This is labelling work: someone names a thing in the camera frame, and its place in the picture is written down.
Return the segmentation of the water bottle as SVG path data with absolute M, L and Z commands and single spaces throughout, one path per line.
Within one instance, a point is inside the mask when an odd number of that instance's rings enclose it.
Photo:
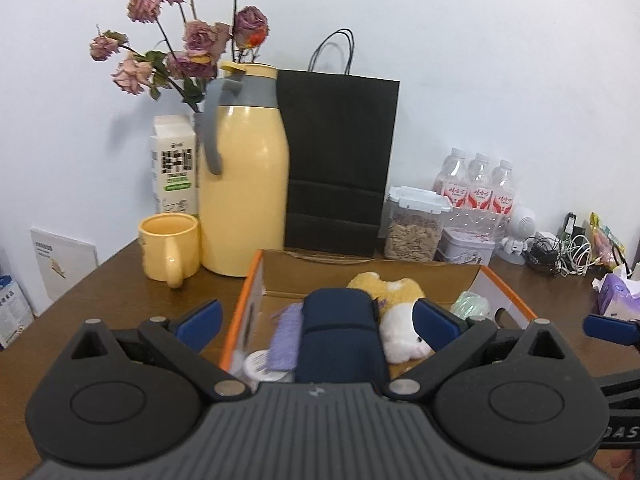
M 466 180 L 465 151 L 452 148 L 435 178 L 433 191 L 447 197 L 456 208 L 465 206 L 469 185 Z
M 503 159 L 491 173 L 492 194 L 490 210 L 495 215 L 494 234 L 497 235 L 506 225 L 514 204 L 515 186 L 513 165 Z
M 489 158 L 486 155 L 477 153 L 469 162 L 468 170 L 466 170 L 466 183 L 468 184 L 468 192 L 466 193 L 465 208 L 473 222 L 474 230 L 489 234 L 494 220 L 492 220 L 490 212 L 492 188 Z

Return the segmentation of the purple tissue pack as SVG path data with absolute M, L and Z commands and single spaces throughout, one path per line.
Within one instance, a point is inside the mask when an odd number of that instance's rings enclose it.
M 594 307 L 597 314 L 625 321 L 639 319 L 639 282 L 627 278 L 622 266 L 600 280 L 595 278 L 592 288 L 597 293 Z

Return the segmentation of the black paper bag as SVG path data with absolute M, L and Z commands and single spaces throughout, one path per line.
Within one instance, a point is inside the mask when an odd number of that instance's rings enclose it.
M 285 245 L 371 257 L 378 246 L 399 84 L 282 70 L 277 98 L 290 149 Z

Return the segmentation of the purple knitted cloth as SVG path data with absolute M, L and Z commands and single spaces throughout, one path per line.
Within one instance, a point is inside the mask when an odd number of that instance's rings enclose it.
M 270 339 L 267 354 L 268 370 L 292 372 L 298 359 L 303 327 L 303 304 L 296 302 L 273 315 L 276 328 Z

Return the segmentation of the white decorated tin box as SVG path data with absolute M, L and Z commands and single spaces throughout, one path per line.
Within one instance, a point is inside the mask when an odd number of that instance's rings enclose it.
M 436 257 L 446 263 L 488 266 L 495 247 L 496 242 L 484 234 L 445 228 L 442 230 Z

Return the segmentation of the navy blue fabric pouch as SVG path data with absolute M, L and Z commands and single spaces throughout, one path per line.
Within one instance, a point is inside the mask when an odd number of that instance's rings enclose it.
M 378 303 L 361 289 L 322 288 L 303 302 L 294 382 L 359 384 L 378 390 L 390 372 L 378 329 Z

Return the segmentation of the colourful snack packet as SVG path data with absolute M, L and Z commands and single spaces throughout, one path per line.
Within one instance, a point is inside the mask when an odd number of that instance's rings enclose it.
M 589 232 L 593 263 L 611 271 L 626 264 L 624 245 L 595 212 L 589 215 Z

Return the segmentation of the iridescent plastic bundle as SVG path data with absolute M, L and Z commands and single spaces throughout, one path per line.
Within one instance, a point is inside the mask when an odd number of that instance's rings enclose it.
M 486 316 L 490 312 L 489 301 L 475 292 L 462 292 L 450 308 L 450 312 L 465 320 L 471 316 Z

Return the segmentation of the black charger adapter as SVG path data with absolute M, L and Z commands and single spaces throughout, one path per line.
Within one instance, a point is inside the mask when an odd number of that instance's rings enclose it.
M 568 212 L 565 216 L 563 227 L 562 227 L 562 239 L 563 240 L 571 240 L 573 237 L 575 223 L 577 217 L 576 214 L 572 212 Z

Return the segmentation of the yellow white plush toy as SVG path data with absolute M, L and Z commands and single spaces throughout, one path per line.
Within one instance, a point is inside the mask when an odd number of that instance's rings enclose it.
M 432 353 L 413 326 L 413 306 L 424 297 L 416 281 L 402 278 L 388 282 L 375 272 L 364 272 L 357 274 L 347 287 L 367 292 L 378 303 L 378 328 L 388 364 L 422 360 Z

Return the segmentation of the middle water bottle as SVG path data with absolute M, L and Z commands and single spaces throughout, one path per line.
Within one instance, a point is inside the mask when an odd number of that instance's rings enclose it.
M 465 208 L 473 222 L 474 230 L 489 234 L 494 220 L 492 220 L 490 212 L 492 188 L 489 158 L 486 155 L 477 153 L 469 162 L 468 170 L 466 170 L 466 183 L 468 184 L 468 192 L 466 193 Z

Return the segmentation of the yellow thermos jug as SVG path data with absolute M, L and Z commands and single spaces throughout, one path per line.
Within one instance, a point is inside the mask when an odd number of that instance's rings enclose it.
M 201 262 L 244 278 L 255 252 L 283 248 L 290 152 L 278 70 L 224 61 L 195 116 Z

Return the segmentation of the white milk carton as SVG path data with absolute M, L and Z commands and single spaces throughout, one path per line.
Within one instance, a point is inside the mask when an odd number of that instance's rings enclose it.
M 156 212 L 198 213 L 196 134 L 190 118 L 155 116 L 151 134 L 152 187 Z

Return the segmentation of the orange white cardboard box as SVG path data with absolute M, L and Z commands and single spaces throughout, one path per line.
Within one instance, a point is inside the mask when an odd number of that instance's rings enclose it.
M 258 252 L 236 303 L 219 366 L 243 375 L 247 356 L 268 348 L 276 315 L 319 288 L 344 287 L 357 274 L 375 272 L 384 281 L 412 278 L 428 299 L 449 308 L 462 292 L 486 298 L 491 314 L 506 312 L 518 327 L 537 317 L 528 305 L 488 266 L 358 259 L 296 252 Z

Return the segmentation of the blue white box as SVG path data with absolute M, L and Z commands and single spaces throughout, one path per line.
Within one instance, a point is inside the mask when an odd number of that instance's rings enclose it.
M 0 348 L 6 350 L 34 322 L 21 287 L 9 275 L 0 278 Z

